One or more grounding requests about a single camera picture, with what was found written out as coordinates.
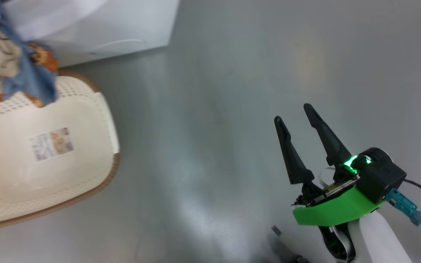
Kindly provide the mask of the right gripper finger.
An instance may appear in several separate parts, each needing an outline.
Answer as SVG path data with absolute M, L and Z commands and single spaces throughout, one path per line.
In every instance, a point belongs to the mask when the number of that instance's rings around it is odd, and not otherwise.
M 278 136 L 282 156 L 288 173 L 290 184 L 312 184 L 314 175 L 302 162 L 291 143 L 291 134 L 280 116 L 274 118 L 274 126 Z
M 326 161 L 328 165 L 334 166 L 344 164 L 346 161 L 350 160 L 352 154 L 347 150 L 328 124 L 320 117 L 314 107 L 309 103 L 305 103 L 303 108 L 311 127 L 313 127 L 319 135 L 326 152 Z

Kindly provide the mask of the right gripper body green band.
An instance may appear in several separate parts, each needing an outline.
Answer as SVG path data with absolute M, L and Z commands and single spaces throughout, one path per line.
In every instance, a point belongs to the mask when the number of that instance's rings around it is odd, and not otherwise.
M 375 211 L 385 203 L 381 200 L 374 203 L 358 188 L 359 172 L 351 165 L 358 155 L 352 156 L 344 162 L 348 172 L 354 178 L 342 184 L 331 184 L 326 187 L 326 199 L 314 205 L 294 205 L 292 211 L 299 225 L 332 227 L 360 219 Z

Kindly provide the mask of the blue bear print garment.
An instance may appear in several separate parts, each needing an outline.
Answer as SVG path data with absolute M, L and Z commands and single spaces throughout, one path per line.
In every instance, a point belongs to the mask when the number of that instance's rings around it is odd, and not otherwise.
M 2 100 L 21 92 L 37 107 L 55 103 L 58 99 L 56 78 L 59 61 L 54 50 L 41 43 L 22 40 L 10 22 L 2 0 L 0 0 L 0 33 L 4 40 L 15 44 L 21 51 L 19 58 L 16 59 L 18 70 L 15 76 L 2 78 Z

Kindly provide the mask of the white washing machine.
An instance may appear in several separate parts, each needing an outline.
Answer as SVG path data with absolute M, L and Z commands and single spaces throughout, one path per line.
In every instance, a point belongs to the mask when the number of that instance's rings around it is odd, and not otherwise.
M 2 0 L 14 29 L 25 41 L 51 47 L 59 67 L 93 58 L 92 48 L 140 39 L 143 50 L 167 46 L 180 0 Z

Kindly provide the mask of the basket product label sticker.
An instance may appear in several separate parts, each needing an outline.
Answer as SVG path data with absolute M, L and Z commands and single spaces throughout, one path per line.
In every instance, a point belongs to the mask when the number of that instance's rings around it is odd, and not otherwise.
M 45 161 L 74 150 L 71 132 L 67 127 L 50 130 L 28 138 L 35 161 Z

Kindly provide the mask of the cream perforated laundry basket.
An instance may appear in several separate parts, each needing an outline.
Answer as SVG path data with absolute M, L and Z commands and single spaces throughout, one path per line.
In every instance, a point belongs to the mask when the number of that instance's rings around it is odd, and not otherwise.
M 39 108 L 17 93 L 0 103 L 0 228 L 48 215 L 102 191 L 120 162 L 115 122 L 103 93 L 64 70 L 59 98 Z M 74 150 L 37 162 L 28 138 L 67 127 Z

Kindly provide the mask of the round white filter cover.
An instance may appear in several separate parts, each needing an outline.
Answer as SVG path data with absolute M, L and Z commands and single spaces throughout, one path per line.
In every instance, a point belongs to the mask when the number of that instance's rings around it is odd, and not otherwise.
M 108 58 L 141 51 L 146 43 L 140 39 L 112 41 L 92 48 L 88 54 L 93 58 Z

